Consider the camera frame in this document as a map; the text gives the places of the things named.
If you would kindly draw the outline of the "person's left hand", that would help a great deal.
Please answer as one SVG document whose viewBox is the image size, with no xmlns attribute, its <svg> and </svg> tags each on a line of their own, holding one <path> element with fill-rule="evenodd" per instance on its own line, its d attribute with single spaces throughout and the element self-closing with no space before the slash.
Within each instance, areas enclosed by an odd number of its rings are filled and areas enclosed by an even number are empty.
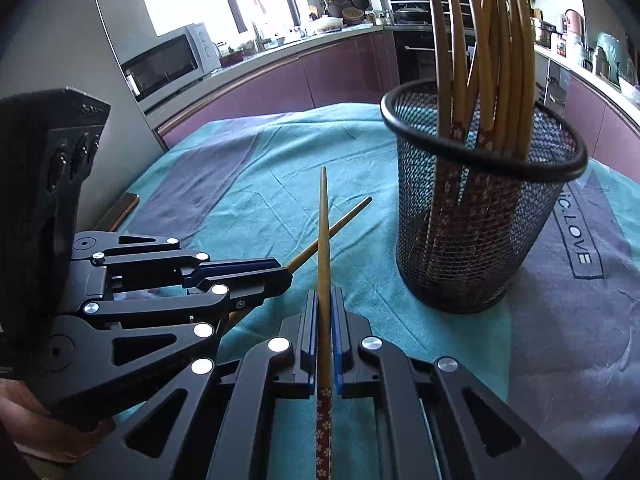
<svg viewBox="0 0 640 480">
<path fill-rule="evenodd" d="M 54 419 L 24 382 L 1 379 L 1 422 L 21 452 L 55 463 L 77 463 L 114 428 L 113 419 L 80 430 Z"/>
</svg>

